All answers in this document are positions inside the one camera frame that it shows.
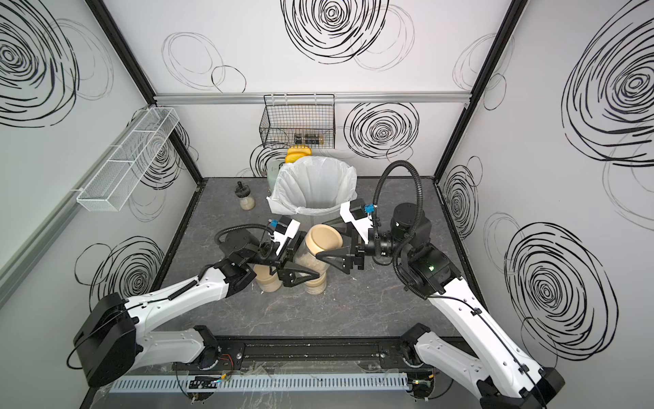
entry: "gray countertop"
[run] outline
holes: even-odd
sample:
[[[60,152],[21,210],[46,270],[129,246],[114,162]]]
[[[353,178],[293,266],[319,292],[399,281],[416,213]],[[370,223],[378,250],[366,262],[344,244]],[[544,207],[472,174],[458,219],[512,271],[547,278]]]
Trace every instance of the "gray countertop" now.
[[[234,195],[236,182],[248,184],[256,207],[244,211]],[[356,191],[372,202],[377,178],[359,178]],[[432,243],[461,269],[436,191],[429,179],[422,180],[424,211],[432,222]],[[222,258],[213,241],[221,228],[246,222],[266,223],[272,217],[265,179],[210,179],[184,233],[163,286],[199,273],[205,264]],[[388,229],[396,205],[415,203],[411,179],[388,179],[379,199],[378,214]],[[330,268],[327,289],[310,295],[304,285],[281,287],[262,293],[257,284],[219,302],[202,305],[162,325],[162,330],[207,325],[216,335],[238,336],[399,336],[415,323],[430,327],[440,336],[457,336],[452,324],[428,301],[404,291],[390,266],[378,266],[366,257],[365,270],[350,276]]]

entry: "white plastic cover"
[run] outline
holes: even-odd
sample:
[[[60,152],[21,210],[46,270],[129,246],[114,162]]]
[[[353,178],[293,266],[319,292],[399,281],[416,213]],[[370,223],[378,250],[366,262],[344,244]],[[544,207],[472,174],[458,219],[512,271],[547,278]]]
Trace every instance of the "white plastic cover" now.
[[[356,199],[356,168],[325,156],[304,156],[279,171],[267,198],[276,215],[320,216]]]

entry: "black metal frame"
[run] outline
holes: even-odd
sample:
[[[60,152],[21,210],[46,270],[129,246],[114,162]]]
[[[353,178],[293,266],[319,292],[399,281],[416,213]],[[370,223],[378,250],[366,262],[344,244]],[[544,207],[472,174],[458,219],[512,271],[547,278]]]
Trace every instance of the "black metal frame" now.
[[[216,336],[223,353],[228,353],[233,359],[235,370],[248,368],[255,363],[264,369],[274,370],[288,362],[312,361],[359,361],[374,368],[388,370],[398,369],[402,372],[431,372],[432,367],[422,365],[413,368],[405,363],[400,352],[402,339],[393,337],[287,337],[274,336],[262,338],[259,336]],[[441,339],[452,346],[461,349],[474,357],[475,351],[460,336],[444,336]],[[179,370],[190,371],[191,374],[220,373],[225,368],[231,369],[231,364],[211,370],[200,370],[196,365],[177,364]]]
[[[154,89],[152,85],[150,85],[150,82],[141,69],[136,57],[134,57],[134,54],[132,54],[129,49],[125,38],[122,36],[116,22],[111,16],[111,13],[107,9],[107,6],[105,6],[105,2],[103,0],[86,0],[86,4],[88,5],[88,8],[91,9],[91,12],[95,16],[100,27],[102,27],[102,31],[105,32],[109,42],[116,50],[120,61],[125,65],[127,72],[132,80],[134,80],[134,84],[136,84],[136,87],[141,91],[141,95],[143,95],[145,101],[149,105],[156,104],[156,101],[154,100],[154,96],[156,95]],[[182,162],[184,162],[186,169],[191,174],[191,177],[196,184],[199,185],[202,183],[202,174],[196,163],[193,161],[193,158],[188,153],[184,143],[182,143],[177,131],[173,130],[168,139],[177,151],[179,157],[182,159]]]
[[[436,189],[436,196],[438,196],[438,203],[441,205],[441,210],[443,211],[443,215],[445,216],[445,222],[447,222],[447,227],[450,231],[450,235],[452,235],[452,241],[454,242],[454,247],[456,248],[456,252],[458,253],[458,259],[461,260],[461,265],[463,266],[463,274],[465,274],[466,276],[466,281],[468,282],[468,286],[470,287],[472,293],[477,296],[477,299],[481,303],[481,305],[487,310],[488,308],[486,307],[484,296],[481,294],[481,289],[479,288],[477,278],[475,277],[475,274],[472,271],[472,266],[470,265],[470,261],[468,260],[468,255],[466,254],[466,250],[463,247],[463,242],[461,241],[461,238],[458,236],[458,232],[456,231],[456,227],[454,226],[454,221],[452,220],[452,215],[450,214],[450,211],[447,208],[447,205],[445,204],[445,200],[443,199],[443,192],[441,192],[441,187],[438,186],[436,182],[434,182],[434,189]]]
[[[470,102],[468,106],[463,109],[463,112],[461,112],[461,115],[456,122],[454,131],[452,132],[452,136],[450,136],[450,139],[447,142],[445,152],[443,152],[443,156],[441,156],[441,160],[438,163],[436,172],[434,172],[434,180],[437,184],[445,174],[445,169],[447,169],[447,165],[449,164],[450,159],[452,159],[459,141],[463,137],[463,134],[466,132],[468,123],[470,122],[470,119],[475,112],[475,108],[483,97],[486,86],[488,85],[493,75],[493,70],[495,70],[495,66],[500,61],[502,53],[504,52],[504,48],[513,35],[513,30],[518,24],[518,20],[520,20],[520,16],[522,15],[528,1],[529,0],[512,0],[508,10],[506,11],[506,14],[504,15],[502,25],[500,25],[500,29],[495,36],[495,40],[493,41],[492,46],[490,47],[490,51],[486,56],[486,60],[481,66],[479,76],[477,77],[477,80],[472,87],[472,96],[470,97]]]
[[[184,216],[182,216],[182,221],[179,223],[179,226],[175,231],[175,235],[173,236],[173,241],[170,243],[170,246],[168,247],[168,251],[166,252],[163,258],[162,265],[159,267],[159,271],[157,271],[157,275],[155,276],[154,281],[152,282],[150,291],[157,291],[158,289],[161,289],[162,283],[164,282],[164,278],[166,277],[166,274],[168,274],[168,269],[170,269],[170,265],[173,263],[173,258],[175,257],[175,253],[177,253],[179,244],[182,242],[182,237],[184,237],[184,232],[188,227],[188,223],[191,221],[191,216],[193,215],[193,212],[196,210],[196,207],[198,206],[198,203],[200,201],[200,196],[202,196],[202,192],[204,191],[204,188],[207,186],[207,181],[209,180],[207,178],[204,178],[204,180],[202,180],[202,182],[196,188],[196,191],[193,193],[193,196],[191,196],[191,200],[190,202],[188,202],[188,206],[186,206],[186,211],[184,212]]]
[[[155,104],[156,101],[154,100],[154,89],[150,85],[145,73],[129,49],[125,38],[123,38],[118,26],[107,10],[104,1],[85,1],[95,16],[95,19],[98,21],[100,27],[102,27],[102,30],[105,32],[105,35],[116,50],[116,53],[120,57],[128,73],[134,80],[136,87],[138,87],[138,89],[141,91],[145,101],[148,104]],[[477,295],[482,305],[484,305],[484,307],[485,302],[481,295],[481,291],[479,290],[479,285],[477,284],[477,280],[474,276],[472,267],[470,266],[470,262],[463,248],[463,244],[455,230],[451,214],[447,209],[445,202],[443,201],[443,194],[440,191],[438,182],[443,177],[445,169],[447,168],[450,159],[454,155],[456,146],[461,140],[461,137],[463,136],[466,127],[472,118],[472,114],[483,96],[483,91],[486,88],[488,81],[492,77],[493,69],[499,61],[502,52],[504,51],[504,48],[518,22],[518,19],[520,18],[522,11],[527,4],[527,1],[528,0],[513,0],[511,2],[506,15],[504,16],[499,32],[491,46],[490,52],[484,61],[481,72],[472,88],[472,97],[470,99],[470,103],[461,113],[461,116],[456,123],[454,132],[452,133],[452,136],[447,143],[445,152],[443,153],[443,156],[441,157],[441,160],[434,174],[434,188],[436,189],[439,203],[447,221],[447,226],[449,227],[452,239],[455,243],[456,251],[459,255],[459,258],[461,259],[461,263],[463,264],[464,273],[468,278],[468,284],[470,285],[471,290]],[[170,135],[170,140],[175,150],[184,162],[184,165],[193,177],[193,180],[198,185],[198,189],[196,189],[196,192],[191,198],[186,212],[184,213],[184,217],[182,218],[182,221],[177,228],[177,231],[175,232],[175,236],[164,258],[162,267],[160,268],[153,282],[152,290],[156,290],[161,287],[162,281],[164,280],[164,277],[171,265],[173,257],[175,256],[175,252],[177,251],[179,243],[181,242],[184,231],[188,226],[188,222],[198,204],[199,197],[201,196],[201,193],[207,182],[207,180],[202,177],[198,167],[196,166],[192,157],[189,155],[186,147],[182,143],[176,131],[173,131],[173,133]],[[400,355],[396,350],[396,346],[400,342],[400,337],[259,338],[249,336],[217,336],[217,339],[219,342],[227,343],[232,347],[237,348],[238,351],[241,351],[243,357],[237,360],[237,363],[235,363],[237,368],[242,366],[244,363],[253,363],[255,361],[266,361],[268,363],[311,360],[353,361],[357,360],[357,358],[363,357],[369,361],[378,362],[380,368],[408,368],[402,363],[401,359],[398,359]],[[443,337],[443,340],[453,344],[462,351],[465,351],[471,355],[475,355],[474,351],[469,347],[463,337]],[[421,370],[431,370],[431,368],[428,366],[426,366],[426,368],[408,368],[407,372],[420,372]],[[96,388],[89,388],[84,401],[81,404],[82,409],[91,407],[96,391]]]

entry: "black wire basket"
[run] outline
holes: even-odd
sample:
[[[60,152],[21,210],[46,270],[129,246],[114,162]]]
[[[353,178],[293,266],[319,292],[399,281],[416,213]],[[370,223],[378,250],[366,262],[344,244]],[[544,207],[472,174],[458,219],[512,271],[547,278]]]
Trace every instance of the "black wire basket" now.
[[[272,94],[264,96],[264,102],[266,108],[259,125],[264,147],[334,148],[333,94]]]

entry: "aluminum rail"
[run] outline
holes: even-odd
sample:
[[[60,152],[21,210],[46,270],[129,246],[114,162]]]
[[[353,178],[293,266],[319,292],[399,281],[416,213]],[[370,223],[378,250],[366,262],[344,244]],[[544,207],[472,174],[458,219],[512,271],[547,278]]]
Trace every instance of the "aluminum rail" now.
[[[213,104],[263,104],[264,96],[273,94],[280,104],[309,103],[386,103],[386,102],[455,102],[468,103],[471,93],[467,91],[425,91],[425,92],[304,92],[304,93],[264,93],[243,92],[228,93],[194,93],[194,94],[157,94],[154,99],[158,105],[213,105]]]

